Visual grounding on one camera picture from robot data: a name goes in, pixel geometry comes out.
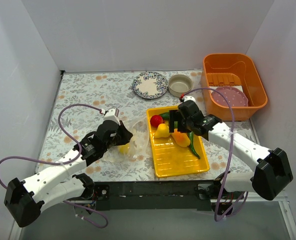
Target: pink plate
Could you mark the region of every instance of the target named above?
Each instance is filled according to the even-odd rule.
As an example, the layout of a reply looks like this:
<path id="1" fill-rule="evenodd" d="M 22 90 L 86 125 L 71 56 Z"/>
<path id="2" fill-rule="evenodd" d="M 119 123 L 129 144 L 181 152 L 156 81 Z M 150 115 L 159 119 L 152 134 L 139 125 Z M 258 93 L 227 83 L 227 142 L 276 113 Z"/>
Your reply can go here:
<path id="1" fill-rule="evenodd" d="M 217 87 L 216 90 L 222 93 L 226 97 L 226 99 L 228 100 L 229 104 L 232 107 L 248 106 L 248 98 L 239 89 L 232 86 L 220 86 L 220 87 Z M 223 99 L 223 97 L 220 94 L 216 93 L 215 91 L 212 92 L 212 97 L 217 104 L 220 104 L 225 107 L 228 106 L 228 104 Z"/>

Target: orange dish rack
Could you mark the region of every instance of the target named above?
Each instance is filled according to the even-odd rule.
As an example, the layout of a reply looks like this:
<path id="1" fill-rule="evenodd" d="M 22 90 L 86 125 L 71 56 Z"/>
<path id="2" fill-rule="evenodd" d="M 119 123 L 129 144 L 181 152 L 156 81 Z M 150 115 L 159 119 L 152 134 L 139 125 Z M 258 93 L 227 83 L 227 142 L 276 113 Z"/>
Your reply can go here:
<path id="1" fill-rule="evenodd" d="M 201 86 L 203 88 L 242 86 L 243 93 L 248 98 L 248 106 L 232 107 L 236 121 L 249 119 L 268 101 L 253 61 L 240 53 L 217 53 L 206 56 L 203 60 Z M 224 121 L 231 121 L 229 108 L 217 104 L 211 92 L 203 90 L 207 112 Z"/>

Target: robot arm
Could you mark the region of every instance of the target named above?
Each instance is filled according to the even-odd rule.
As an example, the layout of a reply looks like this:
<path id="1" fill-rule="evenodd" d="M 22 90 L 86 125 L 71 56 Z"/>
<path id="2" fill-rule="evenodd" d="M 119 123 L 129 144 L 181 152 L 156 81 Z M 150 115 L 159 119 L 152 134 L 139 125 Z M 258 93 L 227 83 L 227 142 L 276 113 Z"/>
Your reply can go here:
<path id="1" fill-rule="evenodd" d="M 266 200 L 273 200 L 293 179 L 286 153 L 276 148 L 257 145 L 245 137 L 231 133 L 230 128 L 214 115 L 204 116 L 191 96 L 185 96 L 178 110 L 170 111 L 169 129 L 177 122 L 179 132 L 194 132 L 229 150 L 230 135 L 234 134 L 233 154 L 252 170 L 227 175 L 224 189 L 227 192 L 256 192 Z M 221 174 L 214 184 L 222 183 Z"/>
<path id="2" fill-rule="evenodd" d="M 20 227 L 34 222 L 45 209 L 64 200 L 92 197 L 95 184 L 89 176 L 74 173 L 100 159 L 111 146 L 127 144 L 133 136 L 118 119 L 119 110 L 104 112 L 104 121 L 96 131 L 87 134 L 81 141 L 82 149 L 75 145 L 59 162 L 22 181 L 17 178 L 9 182 L 5 205 Z M 64 164 L 75 158 L 70 164 Z M 72 179 L 62 183 L 72 175 Z"/>

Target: blue and white floral plate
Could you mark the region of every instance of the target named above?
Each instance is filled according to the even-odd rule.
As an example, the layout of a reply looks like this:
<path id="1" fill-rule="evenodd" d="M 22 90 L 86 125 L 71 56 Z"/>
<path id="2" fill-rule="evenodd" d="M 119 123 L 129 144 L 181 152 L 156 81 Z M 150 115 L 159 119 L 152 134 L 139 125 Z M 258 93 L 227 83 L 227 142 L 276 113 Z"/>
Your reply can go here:
<path id="1" fill-rule="evenodd" d="M 168 80 L 157 72 L 143 72 L 132 83 L 133 91 L 144 99 L 157 99 L 168 90 Z"/>

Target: plate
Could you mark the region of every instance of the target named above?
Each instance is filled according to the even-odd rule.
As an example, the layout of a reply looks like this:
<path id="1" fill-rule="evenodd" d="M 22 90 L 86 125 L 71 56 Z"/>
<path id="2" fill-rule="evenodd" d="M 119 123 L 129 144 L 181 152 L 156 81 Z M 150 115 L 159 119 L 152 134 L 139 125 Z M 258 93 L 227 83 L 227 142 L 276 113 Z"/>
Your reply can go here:
<path id="1" fill-rule="evenodd" d="M 165 76 L 157 72 L 143 72 L 132 83 L 133 91 L 144 99 L 157 99 L 168 90 Z"/>
<path id="2" fill-rule="evenodd" d="M 147 110 L 147 121 L 152 148 L 153 164 L 158 178 L 174 177 L 186 174 L 198 174 L 209 171 L 209 162 L 199 136 L 194 136 L 193 145 L 200 159 L 192 154 L 189 147 L 180 147 L 172 136 L 154 138 L 157 128 L 151 126 L 150 119 L 153 115 L 177 110 L 178 106 L 150 108 Z"/>
<path id="3" fill-rule="evenodd" d="M 222 93 L 226 97 L 226 99 L 228 100 L 229 104 L 232 107 L 247 107 L 248 106 L 247 96 L 242 91 L 237 89 L 236 87 L 220 86 L 220 87 L 217 87 L 216 90 L 219 91 L 220 93 Z M 223 99 L 223 97 L 221 95 L 219 95 L 218 93 L 216 93 L 215 91 L 212 92 L 212 97 L 213 97 L 213 100 L 217 104 L 220 104 L 225 107 L 228 106 L 228 104 Z"/>

